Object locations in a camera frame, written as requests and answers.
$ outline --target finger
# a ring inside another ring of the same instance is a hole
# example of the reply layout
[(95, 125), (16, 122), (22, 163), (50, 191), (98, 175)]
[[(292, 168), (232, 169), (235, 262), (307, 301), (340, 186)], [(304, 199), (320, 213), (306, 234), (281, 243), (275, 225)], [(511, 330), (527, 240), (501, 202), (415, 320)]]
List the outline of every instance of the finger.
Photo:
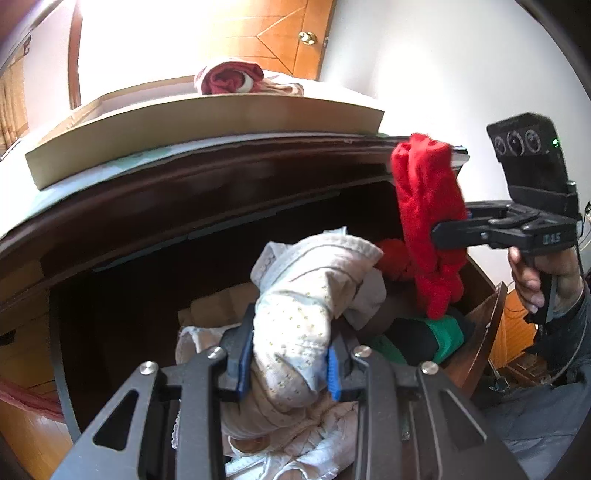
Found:
[(519, 297), (519, 301), (521, 302), (521, 304), (524, 306), (525, 309), (527, 309), (531, 313), (537, 313), (538, 307), (535, 305), (532, 305), (526, 299), (524, 299), (523, 296), (519, 293), (519, 291), (517, 291), (517, 296)]
[(520, 297), (527, 303), (537, 307), (544, 306), (544, 294), (540, 290), (531, 290), (517, 281), (515, 282), (515, 289), (517, 290), (517, 293), (520, 295)]
[(514, 262), (513, 252), (509, 252), (509, 264), (515, 282), (520, 283), (530, 290), (539, 290), (541, 288), (540, 273), (533, 267), (528, 267), (524, 262)]
[(517, 264), (521, 262), (521, 252), (517, 247), (509, 247), (508, 257), (509, 263)]

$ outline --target red cloth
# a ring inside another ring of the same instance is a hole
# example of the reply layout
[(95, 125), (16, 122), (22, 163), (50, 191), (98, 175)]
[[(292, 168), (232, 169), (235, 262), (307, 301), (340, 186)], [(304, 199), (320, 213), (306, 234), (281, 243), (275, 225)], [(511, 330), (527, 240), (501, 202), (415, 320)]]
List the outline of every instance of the red cloth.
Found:
[(431, 242), (435, 224), (467, 217), (451, 163), (451, 146), (422, 134), (399, 143), (391, 157), (404, 239), (417, 269), (419, 301), (431, 319), (441, 318), (464, 292), (458, 272), (466, 263), (466, 249), (436, 250)]
[(416, 269), (402, 240), (387, 238), (376, 245), (384, 255), (375, 268), (380, 270), (384, 277), (392, 281), (408, 281), (414, 278)]

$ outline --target blue gripper pad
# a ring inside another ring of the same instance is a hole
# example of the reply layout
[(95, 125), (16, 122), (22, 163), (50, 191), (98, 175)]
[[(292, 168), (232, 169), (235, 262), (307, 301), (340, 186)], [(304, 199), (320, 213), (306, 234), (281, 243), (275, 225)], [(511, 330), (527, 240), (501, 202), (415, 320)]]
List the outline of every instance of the blue gripper pad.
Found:
[(327, 354), (326, 384), (334, 401), (340, 401), (342, 386), (340, 384), (340, 368), (334, 347)]
[(251, 389), (251, 359), (252, 359), (252, 338), (254, 331), (251, 330), (246, 343), (246, 348), (242, 351), (240, 364), (238, 365), (238, 386), (236, 392), (238, 398), (242, 400)]

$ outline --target human hand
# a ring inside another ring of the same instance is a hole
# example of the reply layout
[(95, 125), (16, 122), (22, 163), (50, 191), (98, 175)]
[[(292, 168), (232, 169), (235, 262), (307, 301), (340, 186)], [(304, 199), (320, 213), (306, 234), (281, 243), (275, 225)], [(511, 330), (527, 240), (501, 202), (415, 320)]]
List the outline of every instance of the human hand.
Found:
[(517, 247), (509, 249), (508, 259), (517, 295), (531, 313), (536, 313), (547, 301), (541, 292), (540, 271), (557, 277), (555, 314), (568, 311), (583, 291), (577, 255), (572, 248), (536, 257), (535, 268), (525, 264)]

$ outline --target green cloth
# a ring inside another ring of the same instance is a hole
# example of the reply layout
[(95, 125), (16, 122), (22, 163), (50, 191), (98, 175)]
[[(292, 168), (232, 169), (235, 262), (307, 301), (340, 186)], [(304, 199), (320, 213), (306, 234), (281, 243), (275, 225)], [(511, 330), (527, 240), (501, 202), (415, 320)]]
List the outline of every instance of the green cloth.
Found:
[(464, 334), (460, 330), (457, 320), (451, 315), (444, 315), (439, 320), (422, 319), (422, 321), (433, 332), (439, 344), (439, 350), (433, 358), (435, 363), (443, 362), (464, 343)]
[[(439, 320), (429, 320), (425, 318), (413, 318), (409, 320), (423, 322), (431, 331), (439, 346), (432, 359), (425, 358), (424, 360), (432, 360), (435, 363), (440, 364), (460, 348), (465, 341), (464, 333), (458, 324), (458, 320), (451, 315), (445, 315)], [(392, 340), (386, 335), (379, 335), (373, 338), (369, 342), (369, 346), (381, 353), (390, 362), (404, 365), (408, 364), (408, 361), (404, 358), (400, 349), (396, 347)]]
[(398, 350), (396, 345), (394, 345), (385, 335), (379, 335), (376, 338), (373, 338), (370, 341), (369, 346), (373, 350), (381, 353), (386, 358), (386, 360), (390, 362), (403, 365), (407, 364), (407, 361), (404, 359), (404, 356), (400, 350)]

